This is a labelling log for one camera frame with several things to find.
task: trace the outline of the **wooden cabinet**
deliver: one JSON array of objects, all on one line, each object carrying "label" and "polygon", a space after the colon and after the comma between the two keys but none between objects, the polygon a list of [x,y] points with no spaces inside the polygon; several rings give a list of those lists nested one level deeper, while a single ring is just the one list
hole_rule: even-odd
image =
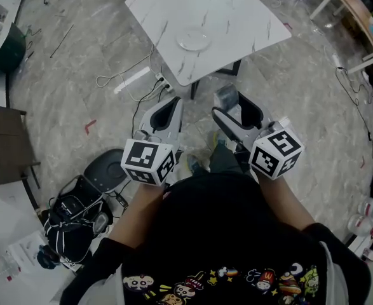
[{"label": "wooden cabinet", "polygon": [[0,106],[0,184],[21,180],[24,170],[38,165],[23,126],[25,112]]}]

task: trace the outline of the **plate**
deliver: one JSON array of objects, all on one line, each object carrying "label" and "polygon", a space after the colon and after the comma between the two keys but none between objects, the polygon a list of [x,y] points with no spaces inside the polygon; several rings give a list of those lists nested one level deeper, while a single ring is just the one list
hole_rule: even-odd
[{"label": "plate", "polygon": [[200,28],[188,28],[176,36],[178,44],[187,51],[201,51],[209,46],[212,40]]}]

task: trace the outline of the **red tape mark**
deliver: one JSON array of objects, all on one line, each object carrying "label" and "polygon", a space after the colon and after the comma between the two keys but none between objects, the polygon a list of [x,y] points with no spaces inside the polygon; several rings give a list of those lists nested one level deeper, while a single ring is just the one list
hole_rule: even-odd
[{"label": "red tape mark", "polygon": [[92,122],[90,122],[89,124],[85,125],[85,131],[86,131],[86,134],[89,135],[89,127],[94,125],[96,123],[96,119],[94,119]]}]

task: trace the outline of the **sleeve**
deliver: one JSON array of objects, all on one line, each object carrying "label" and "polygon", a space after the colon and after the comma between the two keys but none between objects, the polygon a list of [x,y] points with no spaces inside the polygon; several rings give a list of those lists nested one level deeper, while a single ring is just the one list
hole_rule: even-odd
[{"label": "sleeve", "polygon": [[114,274],[123,259],[132,252],[132,248],[109,238],[104,238],[92,259],[86,263],[80,274],[62,293],[60,305],[78,304],[85,292],[94,283],[107,279]]},{"label": "sleeve", "polygon": [[371,273],[367,264],[350,251],[329,228],[316,223],[304,229],[304,232],[329,248],[333,263],[343,271],[349,294],[350,304],[364,304],[371,287]]}]

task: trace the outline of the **outlet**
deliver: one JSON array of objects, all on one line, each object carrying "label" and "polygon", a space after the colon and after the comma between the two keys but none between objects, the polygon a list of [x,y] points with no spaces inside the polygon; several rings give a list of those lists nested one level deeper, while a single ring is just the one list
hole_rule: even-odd
[{"label": "outlet", "polygon": [[165,87],[166,85],[169,85],[169,88],[166,89],[167,92],[171,92],[173,90],[172,85],[166,80],[166,78],[162,75],[162,73],[160,73],[160,72],[157,73],[155,75],[155,78],[156,78],[156,80],[159,80],[159,79],[163,78],[163,81],[159,84],[158,87],[156,87],[157,90],[159,90],[161,87]]},{"label": "outlet", "polygon": [[336,68],[341,67],[339,56],[336,53],[332,55],[332,58]]}]

